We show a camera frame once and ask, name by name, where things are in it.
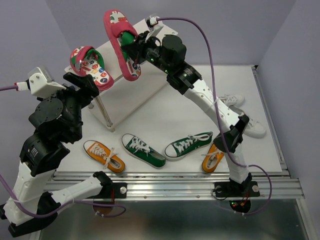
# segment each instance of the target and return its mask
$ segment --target metal rod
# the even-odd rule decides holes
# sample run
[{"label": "metal rod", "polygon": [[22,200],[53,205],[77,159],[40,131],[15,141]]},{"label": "metal rod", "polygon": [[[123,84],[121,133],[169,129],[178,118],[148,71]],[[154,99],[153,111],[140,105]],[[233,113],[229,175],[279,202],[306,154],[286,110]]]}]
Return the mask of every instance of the metal rod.
[{"label": "metal rod", "polygon": [[105,120],[105,122],[106,122],[106,126],[107,126],[108,128],[110,128],[110,131],[111,131],[111,132],[114,132],[114,131],[115,131],[115,128],[112,127],[112,126],[113,126],[113,123],[112,123],[112,121],[111,121],[111,119],[110,119],[110,117],[109,117],[109,115],[108,115],[108,113],[107,113],[107,110],[106,110],[106,108],[105,108],[105,105],[104,105],[103,102],[101,101],[100,96],[97,96],[97,97],[95,97],[94,99],[95,99],[95,101],[96,101],[96,103],[97,103],[97,105],[98,105],[98,107],[99,107],[99,109],[100,109],[100,112],[102,113],[102,116],[103,116],[103,118],[104,118],[104,120]]}]

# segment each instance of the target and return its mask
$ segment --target cable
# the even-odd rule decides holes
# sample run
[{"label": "cable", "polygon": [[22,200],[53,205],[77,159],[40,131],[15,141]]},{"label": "cable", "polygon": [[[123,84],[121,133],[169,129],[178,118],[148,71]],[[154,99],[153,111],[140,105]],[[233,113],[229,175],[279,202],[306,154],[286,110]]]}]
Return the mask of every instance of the cable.
[{"label": "cable", "polygon": [[[11,188],[9,187],[8,183],[5,181],[5,179],[2,177],[2,175],[0,174],[0,182],[2,183],[2,185],[4,186],[5,190],[9,193],[10,197],[13,200],[18,201],[15,193],[11,190]],[[112,207],[116,207],[116,208],[122,208],[123,211],[114,215],[105,215],[105,218],[114,218],[114,217],[118,217],[122,214],[124,214],[127,211],[127,208],[124,205],[112,205],[112,204],[99,204],[99,203],[94,203],[91,201],[85,201],[85,200],[75,200],[75,201],[68,201],[65,204],[62,204],[60,207],[58,207],[57,209],[53,210],[52,212],[49,212],[47,214],[34,214],[30,211],[28,211],[27,209],[25,209],[20,202],[14,202],[16,204],[16,206],[18,207],[18,209],[20,209],[21,212],[23,212],[26,215],[29,215],[30,217],[36,218],[36,219],[45,219],[47,217],[50,217],[51,215],[57,213],[58,211],[60,211],[61,209],[63,209],[64,207],[66,207],[69,204],[86,204],[86,205],[92,205],[92,206],[96,206],[96,207],[104,207],[104,208],[112,208]]]},{"label": "cable", "polygon": [[0,87],[0,92],[1,91],[5,91],[5,90],[11,90],[11,89],[18,89],[17,85],[13,85],[13,86],[2,86]]},{"label": "cable", "polygon": [[211,192],[211,195],[212,195],[212,197],[214,197],[215,199],[217,199],[217,200],[219,200],[219,201],[224,201],[224,200],[226,200],[228,197],[226,196],[225,198],[217,198],[216,196],[215,196],[215,192],[216,192],[217,190],[216,189],[214,189],[214,190],[212,190],[212,192]]},{"label": "cable", "polygon": [[249,191],[246,192],[246,196],[244,196],[240,201],[240,205],[243,207],[248,202],[248,199],[249,199]]},{"label": "cable", "polygon": [[[206,36],[206,34],[204,33],[204,31],[201,29],[201,27],[196,23],[194,22],[193,20],[190,20],[188,18],[184,18],[184,17],[159,17],[157,19],[158,21],[165,21],[165,20],[180,20],[180,21],[185,21],[185,22],[188,22],[188,23],[191,23],[193,24],[202,34],[203,38],[204,38],[204,41],[206,43],[206,46],[207,46],[207,49],[208,49],[208,53],[209,53],[209,60],[210,60],[210,67],[211,67],[211,76],[212,76],[212,94],[213,94],[213,101],[214,101],[214,107],[215,107],[215,111],[216,111],[216,116],[217,116],[217,122],[218,122],[218,128],[219,128],[219,131],[220,131],[220,134],[221,134],[221,138],[222,138],[222,142],[223,142],[223,146],[226,150],[226,153],[228,154],[228,156],[230,157],[231,161],[239,166],[239,167],[242,167],[242,168],[246,168],[247,166],[246,165],[243,165],[243,164],[240,164],[238,162],[236,162],[236,160],[234,159],[234,157],[231,155],[228,147],[227,147],[227,142],[226,142],[226,139],[225,139],[225,136],[223,135],[223,132],[222,132],[222,124],[221,124],[221,119],[220,119],[220,114],[219,114],[219,108],[218,108],[218,103],[217,103],[217,93],[216,93],[216,81],[215,81],[215,70],[214,70],[214,62],[213,62],[213,59],[212,59],[212,53],[211,53],[211,48],[210,48],[210,44],[209,44],[209,41],[208,41],[208,38]],[[256,214],[256,213],[259,213],[261,212],[263,209],[265,209],[265,207],[269,204],[270,202],[270,199],[271,199],[271,196],[272,196],[272,183],[271,183],[271,179],[270,179],[270,176],[268,175],[268,173],[260,166],[258,165],[255,165],[255,164],[251,164],[251,165],[248,165],[249,168],[251,167],[256,167],[258,169],[260,169],[265,175],[266,177],[268,178],[269,180],[269,184],[270,184],[270,193],[269,193],[269,196],[268,196],[268,199],[266,201],[266,203],[258,210],[256,211],[253,211],[253,212],[250,212],[250,213],[245,213],[245,215],[253,215],[253,214]]]}]

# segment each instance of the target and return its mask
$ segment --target lavender wall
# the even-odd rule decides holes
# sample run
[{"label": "lavender wall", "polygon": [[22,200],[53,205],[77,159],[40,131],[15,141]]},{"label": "lavender wall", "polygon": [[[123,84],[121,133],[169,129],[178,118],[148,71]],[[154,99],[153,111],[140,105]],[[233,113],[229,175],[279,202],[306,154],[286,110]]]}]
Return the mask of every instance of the lavender wall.
[{"label": "lavender wall", "polygon": [[[108,41],[104,13],[119,9],[131,23],[150,14],[195,20],[207,34],[216,64],[258,64],[295,0],[46,0],[71,49]],[[166,21],[186,44],[187,60],[207,64],[204,40],[189,23]]]},{"label": "lavender wall", "polygon": [[[71,51],[44,0],[1,1],[0,23],[0,86],[25,81],[38,65],[47,66],[60,82]],[[11,187],[17,178],[22,145],[34,131],[28,117],[37,104],[28,91],[0,93],[0,174]],[[8,198],[0,185],[0,204]],[[0,220],[1,240],[12,239],[8,225],[7,220]]]},{"label": "lavender wall", "polygon": [[300,179],[318,231],[319,12],[319,0],[297,0],[258,68],[286,163],[290,173]]}]

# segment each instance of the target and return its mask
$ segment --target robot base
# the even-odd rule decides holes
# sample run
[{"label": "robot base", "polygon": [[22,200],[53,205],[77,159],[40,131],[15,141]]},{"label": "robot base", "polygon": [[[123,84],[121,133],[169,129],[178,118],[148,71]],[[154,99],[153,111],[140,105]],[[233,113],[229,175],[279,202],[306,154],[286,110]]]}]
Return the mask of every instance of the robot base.
[{"label": "robot base", "polygon": [[250,197],[259,197],[259,187],[256,181],[250,181],[246,188],[240,187],[241,184],[231,181],[218,181],[214,183],[217,198],[242,198],[247,192]]}]

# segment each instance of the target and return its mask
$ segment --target white shoelace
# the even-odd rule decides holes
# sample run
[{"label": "white shoelace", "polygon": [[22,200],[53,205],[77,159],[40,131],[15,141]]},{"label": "white shoelace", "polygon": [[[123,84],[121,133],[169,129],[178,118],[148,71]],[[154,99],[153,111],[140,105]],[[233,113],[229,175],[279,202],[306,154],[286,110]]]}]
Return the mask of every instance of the white shoelace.
[{"label": "white shoelace", "polygon": [[111,161],[111,158],[115,155],[114,154],[115,148],[112,147],[110,154],[108,155],[105,150],[99,146],[98,143],[94,144],[93,147],[90,149],[90,153],[93,153],[95,155],[98,155],[102,157],[105,160],[104,169],[108,167],[109,162]]},{"label": "white shoelace", "polygon": [[224,104],[235,104],[237,103],[238,99],[234,95],[224,95],[222,97],[219,97]]},{"label": "white shoelace", "polygon": [[201,156],[211,156],[209,159],[213,158],[217,154],[223,154],[223,151],[220,151],[219,149],[216,149],[214,152],[207,153],[207,154],[201,154]]},{"label": "white shoelace", "polygon": [[192,144],[194,144],[196,141],[206,141],[210,138],[210,136],[208,134],[203,134],[203,135],[198,135],[198,136],[195,136],[195,135],[188,135],[188,138],[189,139],[186,139],[184,141],[180,141],[180,142],[177,142],[177,143],[174,143],[173,146],[178,149],[179,153],[181,154],[182,151],[190,148],[190,146]]},{"label": "white shoelace", "polygon": [[249,117],[249,123],[248,123],[248,125],[250,126],[250,127],[254,127],[256,124],[257,124],[257,120],[254,120],[254,119],[252,119],[251,117]]},{"label": "white shoelace", "polygon": [[145,152],[147,156],[148,156],[148,153],[150,153],[149,145],[144,143],[141,139],[139,139],[136,136],[132,139],[132,142],[129,145],[129,148],[135,149],[134,154],[139,150]]}]

